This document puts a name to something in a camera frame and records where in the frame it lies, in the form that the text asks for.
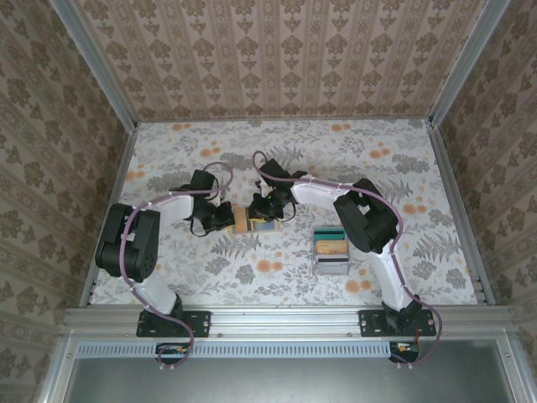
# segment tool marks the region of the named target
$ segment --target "table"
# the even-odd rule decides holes
[[[190,182],[194,169],[230,164],[235,181],[225,195],[247,206],[259,178],[251,155],[261,149],[289,172],[321,179],[371,180],[402,213],[399,254],[411,290],[437,305],[477,303],[441,176],[421,120],[289,120],[141,123],[121,202],[138,205]],[[211,169],[222,183],[224,170]],[[315,227],[337,225],[337,215],[298,206],[277,233],[205,238],[187,222],[163,228],[157,270],[187,305],[378,305],[379,283],[369,258],[351,248],[348,276],[311,272]],[[137,303],[121,279],[101,270],[91,304]]]

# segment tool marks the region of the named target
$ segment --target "floral wallpaper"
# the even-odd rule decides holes
[[[139,121],[428,114],[485,0],[75,0]]]
[[[441,132],[496,298],[537,375],[537,2],[509,4]]]
[[[0,401],[34,401],[125,134],[46,1],[0,2]]]
[[[225,199],[248,206],[259,179],[251,161],[256,149],[290,172],[346,183],[370,179],[404,217],[399,253],[412,290],[434,304],[477,303],[421,120],[142,123],[121,202],[152,200],[221,160],[235,172]],[[220,183],[227,179],[225,171],[214,172]],[[356,248],[349,275],[312,274],[314,228],[337,224],[334,212],[305,205],[277,233],[196,238],[187,222],[177,222],[161,228],[156,268],[188,305],[380,304],[371,256]],[[136,301],[123,280],[102,270],[91,303]]]

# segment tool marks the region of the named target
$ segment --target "patterned wallpaper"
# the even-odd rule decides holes
[[[0,2],[0,401],[32,401],[125,135],[46,1]]]
[[[75,0],[139,121],[425,116],[485,0]]]
[[[498,303],[537,374],[537,2],[513,0],[441,124]]]

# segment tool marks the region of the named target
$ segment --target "purple cable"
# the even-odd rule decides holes
[[[270,179],[272,181],[279,181],[279,182],[316,183],[318,185],[329,186],[329,187],[333,187],[335,189],[345,189],[345,190],[348,190],[348,191],[358,191],[360,193],[363,193],[364,195],[368,195],[370,197],[373,197],[374,199],[379,200],[380,202],[385,204],[395,214],[395,216],[397,218],[397,221],[398,221],[398,224],[399,224],[399,231],[398,231],[397,235],[395,236],[394,241],[392,242],[392,244],[389,247],[389,252],[390,252],[390,255],[392,256],[392,261],[394,262],[395,270],[397,271],[397,276],[399,277],[399,280],[401,281],[401,285],[403,286],[403,290],[410,296],[410,298],[412,298],[414,301],[418,302],[420,305],[430,309],[430,311],[433,312],[436,315],[437,319],[438,319],[438,332],[436,333],[435,341],[433,342],[433,345],[431,346],[429,352],[422,359],[418,359],[417,361],[414,361],[411,364],[416,365],[416,364],[422,363],[426,359],[428,359],[429,356],[435,351],[436,344],[438,344],[438,342],[440,341],[440,337],[441,337],[441,334],[442,334],[442,328],[443,328],[442,318],[440,316],[440,313],[438,313],[438,311],[433,306],[427,304],[426,302],[423,302],[420,298],[418,298],[417,296],[412,294],[412,292],[410,292],[409,288],[407,287],[406,282],[404,281],[403,273],[401,272],[401,269],[399,268],[399,262],[397,261],[397,258],[395,256],[395,245],[397,244],[397,242],[401,238],[401,235],[403,234],[404,225],[403,225],[403,218],[401,217],[401,215],[399,214],[397,209],[394,207],[394,205],[392,203],[390,203],[389,201],[387,201],[386,199],[384,199],[382,196],[378,195],[377,193],[374,193],[372,191],[368,191],[367,189],[360,189],[359,187],[343,185],[343,184],[334,185],[332,182],[320,181],[318,179],[311,179],[311,180],[310,179],[304,179],[304,178],[287,179],[287,178],[278,178],[276,176],[271,176],[271,175],[265,174],[264,172],[262,172],[259,169],[259,167],[257,166],[257,164],[255,162],[255,157],[258,156],[258,155],[262,155],[264,160],[265,160],[265,162],[268,161],[267,155],[263,151],[259,151],[259,150],[255,151],[252,154],[253,168],[255,168],[255,170],[261,176],[264,176],[265,178],[268,178],[268,179]]]
[[[127,271],[125,270],[125,248],[127,246],[128,230],[133,225],[133,221],[134,221],[134,218],[136,217],[136,215],[146,207],[158,206],[159,204],[161,204],[161,203],[163,203],[163,202],[165,202],[165,201],[167,201],[167,200],[169,200],[171,198],[177,197],[177,196],[201,195],[201,194],[207,194],[207,193],[211,194],[211,193],[214,193],[216,191],[223,191],[223,190],[227,189],[229,187],[229,185],[233,181],[233,169],[232,169],[232,167],[230,165],[224,163],[224,162],[217,161],[217,162],[211,162],[203,170],[206,170],[208,167],[213,166],[213,165],[222,165],[224,168],[226,168],[226,170],[229,171],[229,180],[224,185],[222,185],[220,187],[217,187],[216,189],[211,189],[209,191],[171,191],[167,195],[157,197],[156,199],[153,199],[152,201],[145,202],[142,205],[136,207],[133,210],[133,212],[131,213],[131,215],[128,216],[127,222],[125,223],[125,229],[123,229],[123,235],[122,235],[121,243],[119,245],[119,270],[121,271],[121,276],[123,277],[123,280],[125,281],[125,283],[127,283],[128,287],[129,287],[130,291],[133,293],[134,297],[138,301],[140,301],[142,303],[142,305],[144,306],[144,308],[146,310],[148,310],[151,313],[157,315],[158,317],[162,317],[163,319],[166,319],[168,321],[178,323],[179,325],[181,325],[188,332],[189,339],[190,339],[188,350],[186,351],[185,355],[177,363],[175,363],[175,365],[181,365],[182,363],[184,363],[188,359],[188,357],[189,357],[189,355],[192,352],[192,349],[194,347],[194,333],[186,325],[186,323],[184,323],[180,319],[176,319],[174,317],[171,317],[169,315],[166,315],[166,314],[156,310],[133,288],[134,282],[131,281],[128,278]],[[158,356],[158,361],[159,361],[160,364],[163,364],[162,360],[161,360],[162,351],[163,350],[160,350],[159,356]]]

